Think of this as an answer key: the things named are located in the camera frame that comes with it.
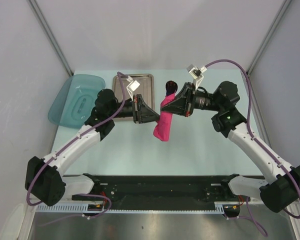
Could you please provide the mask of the pink paper napkin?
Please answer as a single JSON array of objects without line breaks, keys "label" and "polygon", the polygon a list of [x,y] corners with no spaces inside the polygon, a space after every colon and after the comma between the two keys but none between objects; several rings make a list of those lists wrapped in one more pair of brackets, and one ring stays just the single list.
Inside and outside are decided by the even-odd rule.
[{"label": "pink paper napkin", "polygon": [[153,136],[162,142],[168,142],[170,139],[172,119],[172,113],[161,110],[160,118],[153,130]]}]

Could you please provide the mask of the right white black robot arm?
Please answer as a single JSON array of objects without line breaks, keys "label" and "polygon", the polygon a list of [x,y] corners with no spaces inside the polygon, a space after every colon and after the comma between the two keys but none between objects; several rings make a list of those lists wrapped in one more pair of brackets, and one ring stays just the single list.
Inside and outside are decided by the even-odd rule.
[{"label": "right white black robot arm", "polygon": [[237,85],[223,81],[214,93],[187,82],[163,112],[189,117],[195,109],[215,111],[212,125],[216,132],[237,145],[257,166],[264,179],[232,174],[222,180],[221,196],[232,201],[238,195],[261,200],[274,213],[283,211],[300,198],[300,165],[293,167],[256,136],[247,119],[238,111]]}]

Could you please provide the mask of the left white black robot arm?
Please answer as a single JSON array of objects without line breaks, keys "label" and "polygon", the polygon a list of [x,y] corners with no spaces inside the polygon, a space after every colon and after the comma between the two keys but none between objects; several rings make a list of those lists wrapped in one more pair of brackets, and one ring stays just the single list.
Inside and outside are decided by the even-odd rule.
[{"label": "left white black robot arm", "polygon": [[47,206],[75,195],[85,195],[90,200],[97,199],[101,188],[95,177],[89,174],[65,176],[65,173],[83,153],[101,142],[113,130],[115,118],[127,117],[131,117],[137,124],[160,119],[159,114],[144,102],[140,94],[119,102],[111,89],[101,90],[89,118],[72,139],[45,157],[34,156],[28,161],[25,178],[28,205],[33,205],[31,196]]}]

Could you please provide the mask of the steel tray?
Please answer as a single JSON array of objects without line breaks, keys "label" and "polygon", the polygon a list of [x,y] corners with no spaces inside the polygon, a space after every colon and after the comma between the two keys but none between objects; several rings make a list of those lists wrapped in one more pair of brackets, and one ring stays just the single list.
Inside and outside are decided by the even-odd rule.
[{"label": "steel tray", "polygon": [[[155,111],[155,100],[154,100],[154,77],[153,75],[149,73],[144,74],[131,74],[130,78],[133,80],[137,80],[140,83],[140,86],[134,91],[134,95],[140,94],[145,101],[145,103]],[[118,101],[118,106],[122,104],[123,100],[130,99],[130,96],[127,92],[127,85],[128,85],[127,78],[121,77],[121,79],[118,79],[118,76],[116,75],[113,78],[112,83],[112,91],[114,92],[115,97]],[[122,119],[117,118],[117,116],[114,118],[116,121],[130,121],[134,122],[132,118],[128,119]]]}]

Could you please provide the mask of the teal plastic container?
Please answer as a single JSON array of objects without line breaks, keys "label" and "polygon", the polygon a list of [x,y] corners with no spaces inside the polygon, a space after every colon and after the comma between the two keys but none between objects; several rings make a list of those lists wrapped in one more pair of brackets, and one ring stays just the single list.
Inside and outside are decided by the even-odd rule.
[{"label": "teal plastic container", "polygon": [[105,87],[105,80],[99,76],[69,77],[49,109],[48,120],[57,126],[80,129],[91,115],[98,93]]}]

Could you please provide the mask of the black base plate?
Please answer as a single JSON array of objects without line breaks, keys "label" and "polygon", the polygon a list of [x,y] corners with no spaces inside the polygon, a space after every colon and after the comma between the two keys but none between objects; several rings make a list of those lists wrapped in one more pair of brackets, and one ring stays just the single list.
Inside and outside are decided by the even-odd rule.
[{"label": "black base plate", "polygon": [[225,175],[212,176],[106,176],[92,175],[94,186],[86,194],[73,195],[74,201],[108,197],[112,204],[149,207],[181,204],[207,205],[215,202],[238,203],[239,197],[221,185]]}]

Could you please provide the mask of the right aluminium corner post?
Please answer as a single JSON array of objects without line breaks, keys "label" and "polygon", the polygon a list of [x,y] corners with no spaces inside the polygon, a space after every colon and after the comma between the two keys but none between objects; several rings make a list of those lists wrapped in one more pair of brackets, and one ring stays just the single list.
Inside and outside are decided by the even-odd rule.
[{"label": "right aluminium corner post", "polygon": [[254,68],[260,61],[261,57],[263,56],[264,52],[266,51],[268,45],[270,44],[272,38],[274,37],[276,31],[278,30],[283,18],[285,17],[286,13],[288,12],[289,8],[291,7],[293,0],[284,0],[276,13],[272,23],[270,24],[263,40],[261,41],[260,46],[258,47],[254,57],[252,58],[251,63],[249,64],[248,68],[246,69],[247,75],[251,75]]}]

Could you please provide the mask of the aluminium corner post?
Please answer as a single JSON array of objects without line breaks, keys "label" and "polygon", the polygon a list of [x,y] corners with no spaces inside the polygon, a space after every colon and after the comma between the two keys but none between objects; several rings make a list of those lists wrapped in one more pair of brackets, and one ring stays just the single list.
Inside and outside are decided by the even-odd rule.
[{"label": "aluminium corner post", "polygon": [[51,45],[56,57],[60,61],[63,69],[66,71],[68,76],[73,76],[74,72],[72,71],[70,64],[68,63],[41,7],[39,6],[36,0],[27,0],[26,1],[33,12],[35,18],[37,19],[42,31],[44,32],[49,44]]},{"label": "aluminium corner post", "polygon": [[266,51],[268,45],[270,44],[272,38],[274,37],[276,31],[278,30],[283,18],[285,17],[286,13],[288,12],[289,8],[291,7],[293,0],[284,0],[276,13],[272,23],[270,24],[263,40],[261,41],[260,46],[258,47],[254,57],[252,58],[251,63],[249,64],[248,68],[246,69],[247,75],[251,75],[254,68],[260,61],[261,57],[263,56],[264,52]]}]

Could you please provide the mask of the left aluminium corner post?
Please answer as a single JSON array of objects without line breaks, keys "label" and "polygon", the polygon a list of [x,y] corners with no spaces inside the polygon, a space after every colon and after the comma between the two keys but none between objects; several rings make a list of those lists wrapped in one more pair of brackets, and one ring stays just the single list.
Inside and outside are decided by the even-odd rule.
[{"label": "left aluminium corner post", "polygon": [[39,6],[36,0],[27,0],[26,1],[33,12],[35,18],[37,19],[42,31],[44,32],[49,44],[51,45],[56,57],[60,61],[63,69],[66,71],[68,76],[73,76],[74,72],[72,71],[70,64],[68,63],[41,7]]}]

